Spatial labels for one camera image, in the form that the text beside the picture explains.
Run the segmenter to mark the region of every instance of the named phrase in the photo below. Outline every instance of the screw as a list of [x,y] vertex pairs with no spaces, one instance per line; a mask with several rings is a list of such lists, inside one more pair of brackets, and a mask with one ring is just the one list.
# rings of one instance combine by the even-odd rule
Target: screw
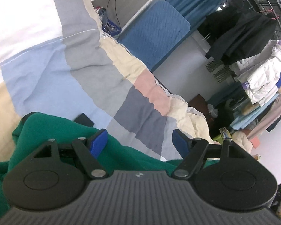
[[102,178],[106,175],[106,172],[102,169],[95,169],[91,172],[93,177]]
[[189,172],[183,169],[178,169],[174,172],[174,175],[178,178],[185,178],[189,175]]

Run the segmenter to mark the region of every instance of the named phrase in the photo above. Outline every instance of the gray gripper base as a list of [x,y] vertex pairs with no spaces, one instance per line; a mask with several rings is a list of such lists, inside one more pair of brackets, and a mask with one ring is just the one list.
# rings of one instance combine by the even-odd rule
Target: gray gripper base
[[0,219],[0,225],[17,224],[280,225],[281,220],[268,209],[235,213],[215,208],[200,199],[187,181],[174,180],[165,171],[115,171],[107,179],[90,182],[65,207],[45,212],[12,208]]

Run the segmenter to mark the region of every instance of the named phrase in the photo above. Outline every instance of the blue cushion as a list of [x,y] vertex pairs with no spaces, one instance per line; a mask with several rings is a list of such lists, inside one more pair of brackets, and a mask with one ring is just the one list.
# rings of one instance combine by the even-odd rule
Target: blue cushion
[[119,38],[149,70],[189,32],[189,22],[168,2],[158,1]]

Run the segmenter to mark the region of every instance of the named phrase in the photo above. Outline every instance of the pink garment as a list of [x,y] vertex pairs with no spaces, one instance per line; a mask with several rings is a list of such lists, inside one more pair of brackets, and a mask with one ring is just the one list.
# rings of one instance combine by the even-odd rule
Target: pink garment
[[261,119],[257,126],[249,133],[248,140],[262,134],[279,116],[281,116],[281,94],[275,99],[269,112]]

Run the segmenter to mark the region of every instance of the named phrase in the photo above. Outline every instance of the white puffer jacket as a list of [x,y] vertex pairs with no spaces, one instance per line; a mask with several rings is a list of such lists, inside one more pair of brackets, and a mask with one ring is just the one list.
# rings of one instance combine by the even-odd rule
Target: white puffer jacket
[[258,102],[263,106],[278,91],[276,83],[281,73],[281,45],[276,43],[270,41],[259,55],[237,62],[242,65],[247,64],[248,67],[254,65],[238,77],[241,83],[249,83],[246,93],[252,104]]

